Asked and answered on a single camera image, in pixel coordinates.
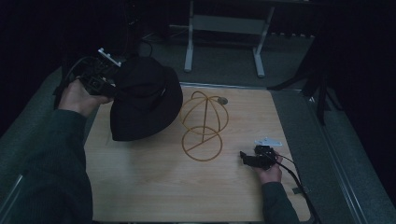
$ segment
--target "black cable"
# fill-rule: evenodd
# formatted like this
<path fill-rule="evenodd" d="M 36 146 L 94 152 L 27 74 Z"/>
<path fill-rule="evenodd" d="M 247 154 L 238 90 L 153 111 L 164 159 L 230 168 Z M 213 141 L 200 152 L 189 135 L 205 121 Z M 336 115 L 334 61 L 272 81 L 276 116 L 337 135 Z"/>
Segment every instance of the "black cable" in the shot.
<path fill-rule="evenodd" d="M 70 68 L 70 70 L 67 72 L 67 74 L 62 78 L 61 83 L 59 84 L 59 86 L 56 87 L 55 91 L 53 92 L 53 95 L 55 95 L 55 99 L 54 99 L 54 102 L 53 102 L 53 108 L 54 109 L 58 108 L 58 105 L 61 102 L 62 93 L 64 92 L 64 89 L 67 88 L 67 86 L 69 85 L 69 83 L 71 81 L 73 81 L 73 80 L 70 80 L 70 75 L 73 73 L 75 68 L 80 63 L 82 63 L 84 60 L 87 60 L 87 59 L 95 59 L 95 58 L 93 58 L 91 56 L 80 58 L 76 63 L 73 64 L 73 66 Z"/>
<path fill-rule="evenodd" d="M 145 44 L 147 44 L 147 45 L 149 45 L 149 47 L 150 47 L 150 51 L 149 51 L 149 57 L 151 57 L 151 54 L 152 54 L 152 45 L 147 41 L 147 40 L 144 40 L 144 39 L 141 39 L 140 40 L 142 43 L 145 43 Z"/>
<path fill-rule="evenodd" d="M 332 96 L 329 94 L 329 92 L 327 90 L 326 90 L 326 93 L 327 93 L 327 97 L 329 97 L 330 101 L 332 102 L 332 105 L 334 105 L 334 107 L 337 110 L 344 111 L 344 109 L 335 102 L 335 100 L 332 98 Z"/>
<path fill-rule="evenodd" d="M 312 213 L 312 215 L 314 216 L 314 223 L 318 223 L 321 224 L 320 218 L 318 216 L 317 210 L 315 209 L 314 205 L 312 204 L 311 200 L 309 199 L 308 195 L 305 193 L 305 190 L 303 188 L 303 186 L 301 185 L 300 181 L 298 180 L 297 176 L 295 175 L 295 173 L 290 170 L 288 167 L 286 167 L 285 165 L 283 165 L 282 163 L 274 160 L 273 158 L 271 158 L 269 155 L 267 155 L 266 153 L 264 153 L 264 155 L 266 157 L 268 157 L 271 161 L 276 162 L 279 166 L 281 166 L 282 168 L 284 168 L 285 170 L 288 171 L 288 173 L 291 175 L 291 177 L 293 177 L 294 181 L 297 184 L 297 187 L 300 189 L 301 193 L 303 194 L 303 196 L 305 197 L 306 200 L 306 204 L 308 205 L 309 211 Z"/>
<path fill-rule="evenodd" d="M 281 155 L 277 155 L 277 156 L 280 156 L 280 157 L 282 157 L 282 158 L 285 158 L 286 160 L 290 161 L 290 162 L 293 163 L 294 165 L 296 164 L 296 163 L 294 163 L 294 161 L 292 161 L 291 159 L 289 159 L 289 158 L 287 158 L 287 157 L 284 157 L 284 156 L 281 156 Z"/>

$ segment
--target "camera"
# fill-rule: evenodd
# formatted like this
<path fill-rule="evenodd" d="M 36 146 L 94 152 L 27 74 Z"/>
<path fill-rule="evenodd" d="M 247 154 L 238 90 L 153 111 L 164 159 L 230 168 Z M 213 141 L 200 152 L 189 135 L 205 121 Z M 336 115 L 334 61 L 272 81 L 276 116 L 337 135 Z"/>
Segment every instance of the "camera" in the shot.
<path fill-rule="evenodd" d="M 64 76 L 61 84 L 53 93 L 57 96 L 55 107 L 59 104 L 63 90 L 76 78 L 81 81 L 90 95 L 104 95 L 119 100 L 124 100 L 127 97 L 125 92 L 116 88 L 112 83 L 112 78 L 119 72 L 121 63 L 112 59 L 104 49 L 99 49 L 98 52 L 101 57 L 87 56 L 79 59 Z"/>
<path fill-rule="evenodd" d="M 242 151 L 239 152 L 243 163 L 251 167 L 268 170 L 276 163 L 277 155 L 274 149 L 269 146 L 256 146 L 254 148 L 254 153 L 255 156 L 248 156 Z"/>

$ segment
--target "table surface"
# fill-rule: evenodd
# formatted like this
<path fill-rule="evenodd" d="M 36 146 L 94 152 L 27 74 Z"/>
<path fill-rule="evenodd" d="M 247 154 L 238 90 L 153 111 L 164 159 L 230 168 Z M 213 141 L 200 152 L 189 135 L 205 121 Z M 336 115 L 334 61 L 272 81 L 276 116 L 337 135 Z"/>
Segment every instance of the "table surface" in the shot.
<path fill-rule="evenodd" d="M 227 112 L 216 104 L 197 104 L 191 100 L 181 112 L 187 127 L 203 125 L 216 130 L 225 128 L 189 151 L 183 150 L 203 140 L 189 132 L 181 118 L 160 133 L 133 142 L 112 141 L 109 127 L 111 104 L 102 105 L 96 115 L 85 149 L 87 173 L 92 182 L 93 219 L 97 221 L 133 222 L 237 222 L 262 221 L 262 193 L 256 174 L 239 158 L 239 151 L 253 155 L 254 140 L 274 138 L 283 146 L 274 147 L 292 160 L 276 108 L 269 91 L 235 88 L 200 88 L 183 86 L 184 102 L 195 91 L 228 100 Z M 217 109 L 217 119 L 213 106 Z M 294 165 L 282 162 L 295 172 Z M 283 172 L 282 183 L 299 219 L 310 213 L 292 177 Z"/>

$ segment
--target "cable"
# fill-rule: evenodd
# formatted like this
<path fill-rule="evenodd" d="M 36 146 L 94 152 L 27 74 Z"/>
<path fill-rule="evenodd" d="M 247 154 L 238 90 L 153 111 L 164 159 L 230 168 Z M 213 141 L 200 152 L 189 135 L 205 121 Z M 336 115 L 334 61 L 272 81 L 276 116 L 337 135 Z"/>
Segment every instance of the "cable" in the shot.
<path fill-rule="evenodd" d="M 284 157 L 284 156 L 281 156 L 281 155 L 277 155 L 277 156 L 280 156 L 280 157 L 282 157 L 282 158 L 285 158 L 286 160 L 290 161 L 290 162 L 293 163 L 294 165 L 296 164 L 296 163 L 294 163 L 294 161 L 292 161 L 291 159 L 289 159 L 289 158 L 287 158 L 287 157 Z"/>
<path fill-rule="evenodd" d="M 332 98 L 332 96 L 329 94 L 329 92 L 327 90 L 326 90 L 326 94 L 327 94 L 327 97 L 329 97 L 330 101 L 332 102 L 332 105 L 334 105 L 334 107 L 337 110 L 344 111 L 344 109 L 335 102 L 335 100 Z"/>
<path fill-rule="evenodd" d="M 312 215 L 314 216 L 314 222 L 313 223 L 318 223 L 321 224 L 320 218 L 318 216 L 317 210 L 315 209 L 314 205 L 312 204 L 311 200 L 309 199 L 308 195 L 305 193 L 305 190 L 303 188 L 303 186 L 301 185 L 300 181 L 298 180 L 296 174 L 290 170 L 288 167 L 286 167 L 285 165 L 283 165 L 282 163 L 274 160 L 273 158 L 271 158 L 269 155 L 267 155 L 266 153 L 264 153 L 264 155 L 266 157 L 268 157 L 271 161 L 276 162 L 279 166 L 281 166 L 283 169 L 285 169 L 286 171 L 288 171 L 288 173 L 291 175 L 291 177 L 293 177 L 294 181 L 297 184 L 297 187 L 300 189 L 301 193 L 303 194 L 303 196 L 305 197 L 306 200 L 306 204 L 308 205 L 309 211 L 312 213 Z"/>
<path fill-rule="evenodd" d="M 82 61 L 86 60 L 86 59 L 95 59 L 91 56 L 87 56 L 87 57 L 83 57 L 80 58 L 69 70 L 69 72 L 67 73 L 67 75 L 64 77 L 64 80 L 69 79 L 70 75 L 73 73 L 73 70 L 77 67 L 77 65 L 79 65 L 80 63 L 82 63 Z"/>
<path fill-rule="evenodd" d="M 148 56 L 151 57 L 151 54 L 152 54 L 152 45 L 151 45 L 147 40 L 141 39 L 140 41 L 141 41 L 142 43 L 145 43 L 145 44 L 149 45 L 150 51 L 149 51 Z"/>
<path fill-rule="evenodd" d="M 184 30 L 182 30 L 182 31 L 180 31 L 180 32 L 177 32 L 177 33 L 175 33 L 175 34 L 173 34 L 173 35 L 170 35 L 169 37 L 172 38 L 172 37 L 175 37 L 175 36 L 177 36 L 177 35 L 181 35 L 181 34 L 183 34 L 183 33 L 187 33 L 188 31 L 189 31 L 189 29 L 184 29 Z"/>

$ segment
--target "dark background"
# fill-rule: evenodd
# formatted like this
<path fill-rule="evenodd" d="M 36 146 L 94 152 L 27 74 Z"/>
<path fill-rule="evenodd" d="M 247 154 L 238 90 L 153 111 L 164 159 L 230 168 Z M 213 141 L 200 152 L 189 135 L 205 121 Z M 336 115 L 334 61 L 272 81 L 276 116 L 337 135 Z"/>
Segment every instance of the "dark background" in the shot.
<path fill-rule="evenodd" d="M 274 34 L 315 36 L 303 66 L 329 72 L 333 88 L 393 203 L 396 160 L 396 6 L 391 2 L 333 1 L 277 5 Z M 261 17 L 257 1 L 197 9 Z M 37 1 L 0 3 L 0 135 L 43 80 L 62 62 L 94 54 L 136 56 L 144 29 L 168 37 L 168 25 L 188 23 L 189 1 Z"/>

